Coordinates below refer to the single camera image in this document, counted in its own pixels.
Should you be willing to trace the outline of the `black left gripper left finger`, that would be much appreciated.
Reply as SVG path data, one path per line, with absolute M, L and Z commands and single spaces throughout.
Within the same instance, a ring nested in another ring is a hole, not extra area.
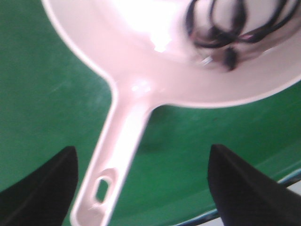
M 61 226 L 78 184 L 78 157 L 67 146 L 0 193 L 2 226 Z

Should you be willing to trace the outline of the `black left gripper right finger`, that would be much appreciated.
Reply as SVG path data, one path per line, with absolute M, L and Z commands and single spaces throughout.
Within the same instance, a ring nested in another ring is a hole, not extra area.
M 267 180 L 277 183 L 221 144 L 211 146 L 207 180 L 217 209 L 218 201 L 238 206 L 238 197 L 247 197 L 245 190 L 255 190 L 251 186 L 258 188 Z

